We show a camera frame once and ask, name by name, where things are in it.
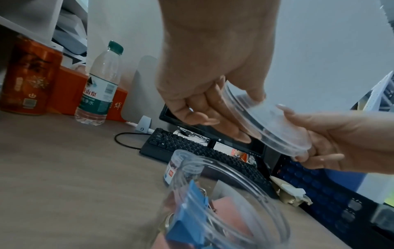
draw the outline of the binder clip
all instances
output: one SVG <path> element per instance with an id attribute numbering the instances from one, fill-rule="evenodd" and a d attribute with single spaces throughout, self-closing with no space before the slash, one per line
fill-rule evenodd
<path id="1" fill-rule="evenodd" d="M 191 195 L 197 200 L 191 201 Z M 166 239 L 184 244 L 191 244 L 195 248 L 203 248 L 205 234 L 199 222 L 207 219 L 205 210 L 208 207 L 208 198 L 202 194 L 195 182 L 189 184 L 188 192 L 183 204 L 178 207 L 171 224 L 168 225 Z"/>

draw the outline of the keyboard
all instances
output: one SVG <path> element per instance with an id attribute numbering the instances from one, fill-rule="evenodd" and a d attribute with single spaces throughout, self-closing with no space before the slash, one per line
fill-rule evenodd
<path id="1" fill-rule="evenodd" d="M 266 180 L 263 175 L 258 171 L 258 169 L 256 169 L 254 166 L 245 163 L 238 158 L 214 150 L 213 148 L 208 148 L 202 144 L 190 141 L 176 134 L 172 134 L 161 128 L 157 128 L 153 132 L 153 134 L 142 146 L 140 154 L 168 163 L 171 160 L 172 154 L 175 150 L 189 151 L 195 155 L 204 156 L 222 162 L 252 180 L 271 198 L 278 198 L 272 187 L 271 182 Z M 203 173 L 204 176 L 210 179 L 221 180 L 230 185 L 234 185 L 231 184 L 230 179 L 223 179 L 222 174 L 218 174 L 214 170 L 210 171 L 209 169 L 204 169 Z"/>

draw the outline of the water bottle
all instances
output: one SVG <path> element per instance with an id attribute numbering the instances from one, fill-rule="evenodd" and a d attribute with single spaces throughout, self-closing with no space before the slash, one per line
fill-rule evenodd
<path id="1" fill-rule="evenodd" d="M 82 99 L 75 112 L 78 122 L 98 126 L 104 123 L 120 82 L 123 47 L 114 41 L 93 62 Z"/>

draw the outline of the monitor screen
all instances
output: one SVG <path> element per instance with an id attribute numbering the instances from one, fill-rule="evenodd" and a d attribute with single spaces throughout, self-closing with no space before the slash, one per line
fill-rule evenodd
<path id="1" fill-rule="evenodd" d="M 250 144 L 244 144 L 218 132 L 217 130 L 215 130 L 210 126 L 203 126 L 203 125 L 190 126 L 177 119 L 167 108 L 166 105 L 164 106 L 160 114 L 160 120 L 187 129 L 191 132 L 197 133 L 201 136 L 207 137 L 216 142 L 225 144 L 236 150 L 248 153 L 250 155 L 254 155 L 260 158 L 263 156 L 265 145 L 260 140 L 252 138 L 252 142 Z"/>

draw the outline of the desk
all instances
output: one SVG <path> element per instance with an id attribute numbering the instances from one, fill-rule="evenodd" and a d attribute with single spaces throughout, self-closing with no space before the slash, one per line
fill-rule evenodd
<path id="1" fill-rule="evenodd" d="M 165 164 L 114 142 L 130 129 L 0 112 L 1 248 L 133 249 L 166 188 Z M 276 204 L 290 223 L 292 249 L 349 248 L 303 210 Z"/>

